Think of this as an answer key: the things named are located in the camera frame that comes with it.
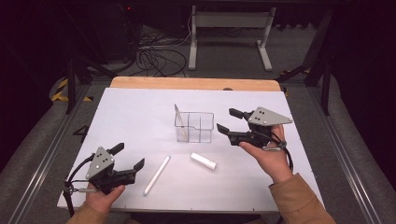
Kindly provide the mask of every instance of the clear plastic container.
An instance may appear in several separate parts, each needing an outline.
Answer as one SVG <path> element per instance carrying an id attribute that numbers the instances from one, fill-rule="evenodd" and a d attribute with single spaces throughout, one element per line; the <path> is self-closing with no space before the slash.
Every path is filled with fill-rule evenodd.
<path id="1" fill-rule="evenodd" d="M 210 143 L 213 131 L 213 113 L 180 112 L 181 120 L 175 114 L 178 142 Z"/>

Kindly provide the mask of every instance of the white table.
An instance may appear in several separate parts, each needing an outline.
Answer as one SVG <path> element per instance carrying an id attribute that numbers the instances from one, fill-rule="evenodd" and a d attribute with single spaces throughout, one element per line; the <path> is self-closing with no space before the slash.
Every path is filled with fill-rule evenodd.
<path id="1" fill-rule="evenodd" d="M 177 104 L 180 111 L 214 113 L 215 129 L 211 143 L 180 143 L 174 126 Z M 216 123 L 231 131 L 245 132 L 244 120 L 229 115 L 229 108 L 251 111 L 263 106 L 292 118 L 281 91 L 198 91 L 108 88 L 102 97 L 91 128 L 76 158 L 74 167 L 99 146 L 112 148 L 124 143 L 125 149 L 114 156 L 115 170 L 128 170 L 141 159 L 144 168 L 113 204 L 114 211 L 264 213 L 277 211 L 268 186 L 271 178 L 242 148 L 230 145 L 227 136 L 216 130 Z M 297 129 L 284 125 L 288 149 L 294 161 L 294 173 L 300 173 L 312 190 L 321 196 Z M 197 153 L 218 164 L 214 171 L 190 159 Z M 172 159 L 149 192 L 143 190 L 166 156 Z M 84 179 L 85 165 L 75 179 Z M 75 183 L 85 188 L 86 183 Z M 75 207 L 85 195 L 72 195 Z M 63 196 L 59 207 L 66 208 Z"/>

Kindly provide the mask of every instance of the person's hand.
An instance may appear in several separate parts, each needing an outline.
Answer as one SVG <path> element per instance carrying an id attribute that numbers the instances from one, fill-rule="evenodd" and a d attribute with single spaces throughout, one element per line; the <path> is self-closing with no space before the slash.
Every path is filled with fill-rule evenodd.
<path id="1" fill-rule="evenodd" d="M 95 189 L 95 186 L 89 183 L 88 189 Z M 101 190 L 95 193 L 87 193 L 85 203 L 96 211 L 107 214 L 110 211 L 111 205 L 120 197 L 124 190 L 125 186 L 120 185 L 107 195 Z"/>
<path id="2" fill-rule="evenodd" d="M 282 125 L 273 126 L 272 133 L 276 134 L 281 141 L 285 141 Z M 284 150 L 265 151 L 247 142 L 241 142 L 239 146 L 257 160 L 260 167 L 271 176 L 275 184 L 293 177 Z M 276 147 L 276 143 L 270 142 L 268 147 Z"/>

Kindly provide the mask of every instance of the gripper jaw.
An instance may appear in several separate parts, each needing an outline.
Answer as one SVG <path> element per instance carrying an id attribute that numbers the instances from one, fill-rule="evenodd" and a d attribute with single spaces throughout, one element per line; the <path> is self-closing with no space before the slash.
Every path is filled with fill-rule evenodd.
<path id="1" fill-rule="evenodd" d="M 272 138 L 272 126 L 292 122 L 292 119 L 261 106 L 249 113 L 241 112 L 234 108 L 230 108 L 229 112 L 233 117 L 245 119 L 249 127 L 247 132 L 240 133 L 231 132 L 228 128 L 217 124 L 218 131 L 228 136 L 232 146 L 239 146 L 240 142 L 248 142 L 255 147 L 265 148 L 270 141 L 278 142 L 281 145 L 283 142 L 276 141 Z"/>
<path id="2" fill-rule="evenodd" d="M 86 179 L 105 194 L 110 193 L 113 188 L 119 185 L 134 184 L 136 173 L 145 165 L 145 159 L 143 159 L 138 162 L 132 170 L 113 170 L 115 161 L 111 155 L 115 155 L 123 149 L 123 143 L 108 150 L 99 147 L 93 157 L 90 169 L 86 174 Z"/>

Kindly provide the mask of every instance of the sleeve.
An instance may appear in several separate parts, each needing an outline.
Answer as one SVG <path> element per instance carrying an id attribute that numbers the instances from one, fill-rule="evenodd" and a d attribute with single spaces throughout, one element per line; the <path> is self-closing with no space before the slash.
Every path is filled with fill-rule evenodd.
<path id="1" fill-rule="evenodd" d="M 107 215 L 84 203 L 67 221 L 67 224 L 105 224 Z"/>
<path id="2" fill-rule="evenodd" d="M 335 223 L 300 174 L 269 188 L 286 223 Z"/>

